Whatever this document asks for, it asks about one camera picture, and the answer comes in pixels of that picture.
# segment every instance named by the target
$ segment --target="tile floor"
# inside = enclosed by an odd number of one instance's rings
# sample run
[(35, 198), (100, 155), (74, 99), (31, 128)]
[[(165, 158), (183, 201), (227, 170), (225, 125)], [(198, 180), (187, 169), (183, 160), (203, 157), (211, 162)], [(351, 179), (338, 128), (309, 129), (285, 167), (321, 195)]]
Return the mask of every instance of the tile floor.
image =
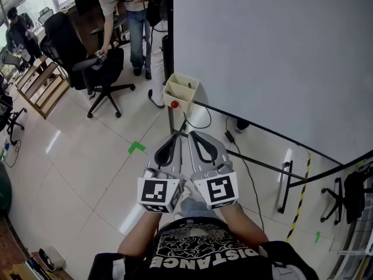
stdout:
[[(10, 219), (29, 251), (52, 244), (66, 258), (66, 270), (76, 279), (87, 278), (93, 258), (100, 252), (114, 252), (123, 237), (140, 217), (136, 204), (136, 179), (142, 175), (145, 153), (128, 148), (133, 141), (149, 147), (169, 133), (167, 110), (155, 108), (147, 99), (150, 82), (144, 76), (134, 77), (129, 63), (129, 46), (125, 50), (125, 69), (118, 83), (133, 82), (134, 92), (116, 92), (122, 117), (116, 118), (109, 101), (86, 118), (91, 101), (85, 92), (68, 90), (50, 116), (43, 120), (14, 89), (11, 95), (15, 109), (26, 107), (21, 122), (25, 131), (16, 129), (15, 138), (22, 139), (16, 164), (7, 168), (13, 185)], [(226, 148), (237, 151), (224, 136), (226, 116), (211, 111), (211, 126), (203, 131), (221, 140)], [(204, 108), (194, 105), (189, 120), (195, 126), (209, 122)], [(175, 126), (180, 127), (182, 113), (175, 113)], [(228, 119), (228, 129), (235, 134), (243, 154), (281, 167), (293, 160), (293, 172), (304, 175), (307, 151), (255, 127), (243, 134), (233, 131), (234, 121)], [(182, 139), (183, 167), (186, 176), (192, 173), (188, 143)], [(13, 163), (14, 150), (8, 154)], [(240, 203), (247, 215), (261, 224), (255, 193), (242, 160), (231, 157), (238, 174)], [(283, 215), (277, 212), (284, 194), (280, 174), (248, 163), (255, 181), (259, 204), (270, 240), (285, 240), (297, 211), (301, 187), (290, 190)], [(312, 154), (310, 175), (333, 167), (333, 163)], [(334, 178), (326, 177), (307, 185), (301, 215), (290, 239), (291, 245), (319, 274), (327, 279), (333, 269), (337, 250), (343, 244), (349, 226), (335, 226), (333, 219), (320, 223), (327, 196), (323, 187), (334, 188)], [(164, 215), (161, 223), (173, 220)], [(316, 232), (321, 233), (316, 243)]]

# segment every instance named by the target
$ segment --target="white box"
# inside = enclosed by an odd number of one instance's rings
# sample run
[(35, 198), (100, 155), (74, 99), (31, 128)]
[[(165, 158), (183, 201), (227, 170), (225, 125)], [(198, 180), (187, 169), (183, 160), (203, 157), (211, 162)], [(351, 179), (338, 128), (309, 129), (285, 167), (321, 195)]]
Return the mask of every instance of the white box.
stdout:
[(173, 73), (163, 90), (165, 105), (171, 107), (171, 103), (177, 101), (179, 105), (176, 109), (188, 113), (192, 110), (194, 95), (198, 86), (198, 80)]
[(235, 172), (193, 181), (205, 200), (208, 209), (235, 204), (238, 200), (237, 175)]
[(138, 178), (138, 204), (145, 211), (172, 213), (181, 193), (180, 180)]

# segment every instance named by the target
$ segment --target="white shirt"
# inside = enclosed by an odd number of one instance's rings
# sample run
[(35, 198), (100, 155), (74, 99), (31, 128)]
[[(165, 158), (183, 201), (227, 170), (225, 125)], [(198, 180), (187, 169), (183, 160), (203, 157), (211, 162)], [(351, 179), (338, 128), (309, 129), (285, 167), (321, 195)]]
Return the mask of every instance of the white shirt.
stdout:
[(103, 10), (104, 16), (112, 15), (115, 11), (115, 6), (118, 0), (98, 0), (101, 5), (101, 9)]
[[(118, 0), (98, 0), (101, 5), (101, 9), (103, 10), (104, 16), (112, 15), (112, 13), (115, 11), (115, 6), (118, 2)], [(142, 11), (145, 8), (147, 8), (147, 2), (140, 2), (140, 3), (134, 3), (134, 2), (125, 2), (126, 9), (131, 12), (138, 12)]]
[(124, 5), (126, 6), (126, 10), (130, 12), (139, 12), (147, 8), (147, 1), (146, 2), (140, 2), (140, 3), (134, 3), (133, 1), (128, 0), (129, 2), (124, 2)]

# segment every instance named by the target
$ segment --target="green tape marker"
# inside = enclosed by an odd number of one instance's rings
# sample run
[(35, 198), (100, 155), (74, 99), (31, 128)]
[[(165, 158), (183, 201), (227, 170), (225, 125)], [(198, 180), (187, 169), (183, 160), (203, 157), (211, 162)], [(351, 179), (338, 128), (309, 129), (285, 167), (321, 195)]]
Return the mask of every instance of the green tape marker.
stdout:
[(128, 149), (129, 154), (131, 155), (132, 152), (133, 152), (136, 148), (140, 149), (142, 152), (146, 149), (145, 146), (143, 146), (143, 145), (140, 144), (139, 142), (135, 141), (134, 143), (132, 143), (131, 147)]
[(317, 231), (317, 232), (316, 232), (316, 240), (315, 240), (315, 243), (317, 243), (317, 242), (319, 241), (320, 235), (321, 235), (321, 232), (320, 232), (320, 231)]

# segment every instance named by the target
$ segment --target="yellow black caution tape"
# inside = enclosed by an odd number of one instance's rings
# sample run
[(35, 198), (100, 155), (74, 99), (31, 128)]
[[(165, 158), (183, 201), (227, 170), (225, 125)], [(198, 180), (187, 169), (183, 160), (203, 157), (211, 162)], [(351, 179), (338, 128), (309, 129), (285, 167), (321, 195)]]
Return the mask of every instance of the yellow black caution tape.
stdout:
[[(305, 179), (307, 179), (307, 177), (308, 177), (308, 173), (309, 173), (309, 164), (311, 164), (311, 154), (310, 154), (310, 153), (308, 153), (307, 171), (306, 171), (306, 173), (305, 173), (305, 177), (304, 177)], [(301, 199), (300, 199), (299, 204), (298, 204), (297, 214), (295, 215), (293, 225), (291, 226), (291, 229), (290, 229), (290, 231), (289, 231), (289, 233), (288, 233), (288, 235), (287, 235), (286, 243), (289, 242), (290, 236), (291, 236), (291, 234), (292, 234), (293, 231), (294, 231), (295, 224), (297, 224), (297, 220), (298, 220), (299, 214), (300, 214), (300, 212), (301, 212), (301, 208), (302, 208), (303, 195), (304, 195), (304, 191), (305, 191), (305, 186), (306, 186), (306, 185), (307, 185), (307, 184), (304, 184), (304, 185), (303, 185), (302, 193), (301, 193)]]

